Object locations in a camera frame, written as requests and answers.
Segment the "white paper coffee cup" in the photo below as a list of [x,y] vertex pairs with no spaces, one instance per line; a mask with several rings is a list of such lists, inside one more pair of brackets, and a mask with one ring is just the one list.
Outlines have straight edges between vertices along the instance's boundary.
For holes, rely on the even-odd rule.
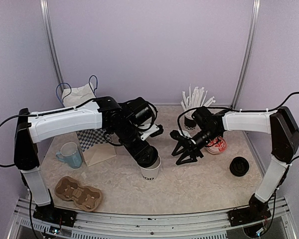
[[148,168],[140,167],[142,177],[148,181],[152,181],[156,179],[158,176],[160,166],[161,166],[161,158],[158,157],[156,162],[152,166]]

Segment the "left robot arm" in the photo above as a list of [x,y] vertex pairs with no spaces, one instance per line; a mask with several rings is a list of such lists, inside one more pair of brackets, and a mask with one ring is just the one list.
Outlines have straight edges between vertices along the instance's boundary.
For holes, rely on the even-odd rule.
[[124,103],[112,97],[92,98],[77,106],[44,112],[30,113],[24,108],[12,116],[17,119],[13,166],[20,170],[40,213],[56,221],[60,211],[41,175],[37,143],[76,131],[104,129],[118,137],[140,167],[149,168],[156,163],[158,151],[146,141],[146,133],[159,130],[154,124],[156,117],[155,106],[141,97]]

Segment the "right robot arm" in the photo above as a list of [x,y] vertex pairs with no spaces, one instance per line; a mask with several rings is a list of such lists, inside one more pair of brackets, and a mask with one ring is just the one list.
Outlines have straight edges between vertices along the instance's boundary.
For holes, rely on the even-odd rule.
[[201,149],[223,136],[225,131],[254,131],[271,135],[271,162],[249,205],[228,213],[231,223],[238,225],[269,217],[268,202],[282,185],[292,162],[298,158],[295,154],[299,148],[299,127],[289,108],[283,104],[266,110],[219,107],[219,112],[212,113],[209,107],[201,106],[193,108],[192,112],[191,117],[200,128],[196,135],[187,136],[181,128],[170,133],[171,138],[177,141],[172,152],[172,156],[179,156],[177,165],[202,158]]

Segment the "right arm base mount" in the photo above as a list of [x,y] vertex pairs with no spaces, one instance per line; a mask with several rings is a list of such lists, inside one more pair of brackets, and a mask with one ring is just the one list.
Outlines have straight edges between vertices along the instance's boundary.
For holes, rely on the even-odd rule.
[[230,225],[232,227],[249,224],[257,221],[264,220],[271,217],[269,209],[265,209],[260,213],[252,213],[249,207],[233,209],[227,212]]

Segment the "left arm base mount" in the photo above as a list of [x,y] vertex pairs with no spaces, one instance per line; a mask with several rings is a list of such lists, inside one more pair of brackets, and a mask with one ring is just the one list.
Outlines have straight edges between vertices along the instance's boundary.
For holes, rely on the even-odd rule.
[[42,207],[36,206],[33,213],[35,219],[71,228],[74,227],[76,216],[76,211],[56,208],[49,205]]

